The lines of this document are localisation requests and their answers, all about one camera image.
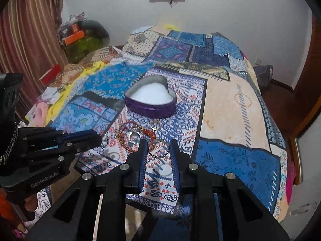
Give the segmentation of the pink cloth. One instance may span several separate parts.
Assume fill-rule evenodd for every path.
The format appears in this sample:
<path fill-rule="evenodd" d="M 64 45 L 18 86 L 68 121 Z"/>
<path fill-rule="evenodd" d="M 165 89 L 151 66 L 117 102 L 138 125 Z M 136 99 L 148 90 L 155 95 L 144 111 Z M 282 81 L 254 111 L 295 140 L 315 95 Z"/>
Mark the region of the pink cloth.
<path fill-rule="evenodd" d="M 46 102 L 39 102 L 34 111 L 32 127 L 44 127 L 46 125 L 46 118 L 48 115 L 48 104 Z"/>

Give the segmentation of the red box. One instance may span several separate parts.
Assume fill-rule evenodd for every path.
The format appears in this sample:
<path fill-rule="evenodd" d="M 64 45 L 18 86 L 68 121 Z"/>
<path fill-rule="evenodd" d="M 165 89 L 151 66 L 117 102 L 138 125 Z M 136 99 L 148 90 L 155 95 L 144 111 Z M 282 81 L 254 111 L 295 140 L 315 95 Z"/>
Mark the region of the red box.
<path fill-rule="evenodd" d="M 39 81 L 46 87 L 48 87 L 56 77 L 62 72 L 61 66 L 59 64 L 54 65 L 50 70 L 43 74 Z"/>

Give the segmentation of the purple heart-shaped tin box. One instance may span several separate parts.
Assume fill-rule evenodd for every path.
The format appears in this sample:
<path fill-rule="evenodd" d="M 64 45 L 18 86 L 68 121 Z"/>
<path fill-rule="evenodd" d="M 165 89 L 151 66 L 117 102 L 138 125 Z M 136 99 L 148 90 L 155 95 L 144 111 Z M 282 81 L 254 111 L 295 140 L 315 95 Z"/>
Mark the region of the purple heart-shaped tin box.
<path fill-rule="evenodd" d="M 144 117 L 163 119 L 176 112 L 177 96 L 161 75 L 147 76 L 124 93 L 128 110 Z"/>

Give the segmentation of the yellow towel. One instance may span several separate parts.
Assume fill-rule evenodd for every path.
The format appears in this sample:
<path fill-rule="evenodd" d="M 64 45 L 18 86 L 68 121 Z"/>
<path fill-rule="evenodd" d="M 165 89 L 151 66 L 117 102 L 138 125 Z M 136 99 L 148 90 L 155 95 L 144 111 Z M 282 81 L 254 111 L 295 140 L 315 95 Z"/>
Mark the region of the yellow towel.
<path fill-rule="evenodd" d="M 24 118 L 29 122 L 29 126 L 31 126 L 35 107 L 39 102 L 46 102 L 48 104 L 47 125 L 49 122 L 54 121 L 65 104 L 69 102 L 74 94 L 80 91 L 89 76 L 105 66 L 106 64 L 102 61 L 95 62 L 89 67 L 84 67 L 81 64 L 68 64 L 66 66 L 68 70 L 57 76 L 56 82 L 44 90 L 37 98 L 33 107 L 25 115 Z"/>

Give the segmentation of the patchwork patterned bedspread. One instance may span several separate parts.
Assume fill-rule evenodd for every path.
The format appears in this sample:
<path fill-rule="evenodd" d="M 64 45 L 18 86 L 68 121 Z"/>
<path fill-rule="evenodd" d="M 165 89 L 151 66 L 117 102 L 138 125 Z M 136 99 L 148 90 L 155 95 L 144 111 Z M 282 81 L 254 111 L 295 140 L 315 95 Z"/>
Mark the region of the patchwork patterned bedspread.
<path fill-rule="evenodd" d="M 164 157 L 149 157 L 140 194 L 148 206 L 134 240 L 288 240 L 278 223 L 286 180 L 280 131 L 239 48 L 220 34 L 155 26 L 132 34 L 115 66 L 123 78 L 146 68 L 134 85 L 107 67 L 78 80 L 53 104 L 52 125 L 83 128 L 87 93 L 124 100 L 103 130 L 107 143 L 80 158 L 107 173 L 134 150 L 127 126 L 159 136 Z"/>

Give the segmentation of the brown patterned pillow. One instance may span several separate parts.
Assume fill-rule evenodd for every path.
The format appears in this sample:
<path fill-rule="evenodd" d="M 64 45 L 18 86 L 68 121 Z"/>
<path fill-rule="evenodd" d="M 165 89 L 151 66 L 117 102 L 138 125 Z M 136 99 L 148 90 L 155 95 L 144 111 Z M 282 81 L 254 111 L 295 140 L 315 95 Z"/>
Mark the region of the brown patterned pillow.
<path fill-rule="evenodd" d="M 113 46 L 100 48 L 89 53 L 84 59 L 80 60 L 78 64 L 81 64 L 84 67 L 92 66 L 93 63 L 98 61 L 108 64 L 112 59 L 118 57 L 119 52 L 120 50 Z"/>

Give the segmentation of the orange box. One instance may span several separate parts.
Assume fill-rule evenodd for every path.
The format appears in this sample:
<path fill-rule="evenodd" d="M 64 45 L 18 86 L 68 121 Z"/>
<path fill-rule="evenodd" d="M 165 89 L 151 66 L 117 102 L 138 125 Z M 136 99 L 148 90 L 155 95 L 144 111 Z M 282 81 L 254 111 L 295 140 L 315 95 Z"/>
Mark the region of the orange box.
<path fill-rule="evenodd" d="M 78 31 L 77 33 L 70 35 L 67 38 L 63 38 L 63 43 L 66 46 L 69 46 L 70 44 L 76 42 L 77 40 L 85 37 L 84 31 Z"/>

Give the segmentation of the striped brown curtain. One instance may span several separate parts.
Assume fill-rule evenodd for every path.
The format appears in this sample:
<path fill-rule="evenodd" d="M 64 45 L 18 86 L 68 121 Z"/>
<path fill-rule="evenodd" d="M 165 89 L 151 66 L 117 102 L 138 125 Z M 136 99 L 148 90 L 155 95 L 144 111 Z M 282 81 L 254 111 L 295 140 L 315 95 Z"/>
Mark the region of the striped brown curtain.
<path fill-rule="evenodd" d="M 62 7 L 63 0 L 9 0 L 1 12 L 1 72 L 23 74 L 20 118 L 45 90 L 40 77 L 68 63 L 58 40 Z"/>

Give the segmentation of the green bag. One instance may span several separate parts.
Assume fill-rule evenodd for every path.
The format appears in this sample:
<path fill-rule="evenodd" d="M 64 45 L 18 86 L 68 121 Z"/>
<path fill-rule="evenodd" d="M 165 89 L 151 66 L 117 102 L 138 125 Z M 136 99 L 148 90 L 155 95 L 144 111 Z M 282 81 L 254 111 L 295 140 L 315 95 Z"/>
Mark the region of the green bag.
<path fill-rule="evenodd" d="M 85 37 L 77 40 L 69 46 L 64 45 L 63 38 L 84 31 Z M 103 48 L 103 44 L 109 41 L 109 33 L 99 22 L 94 20 L 78 21 L 60 32 L 61 46 L 69 63 L 78 63 L 89 53 Z"/>

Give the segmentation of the dark backpack on floor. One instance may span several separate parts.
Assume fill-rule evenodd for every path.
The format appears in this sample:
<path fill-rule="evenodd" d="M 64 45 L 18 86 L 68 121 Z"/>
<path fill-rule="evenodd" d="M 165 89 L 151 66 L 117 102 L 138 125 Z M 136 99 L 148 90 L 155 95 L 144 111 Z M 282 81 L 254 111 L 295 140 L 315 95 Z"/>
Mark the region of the dark backpack on floor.
<path fill-rule="evenodd" d="M 273 66 L 272 65 L 259 65 L 254 67 L 258 86 L 260 89 L 265 89 L 271 82 L 273 77 Z"/>

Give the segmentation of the brown wooden door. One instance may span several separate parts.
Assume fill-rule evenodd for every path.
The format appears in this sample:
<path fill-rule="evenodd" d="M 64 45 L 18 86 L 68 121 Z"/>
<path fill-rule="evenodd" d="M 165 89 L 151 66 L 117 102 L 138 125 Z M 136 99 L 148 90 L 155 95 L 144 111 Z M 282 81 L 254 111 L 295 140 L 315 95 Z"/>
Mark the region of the brown wooden door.
<path fill-rule="evenodd" d="M 320 98 L 320 20 L 312 17 L 312 34 L 303 71 L 294 89 L 293 124 L 290 134 L 309 115 Z"/>

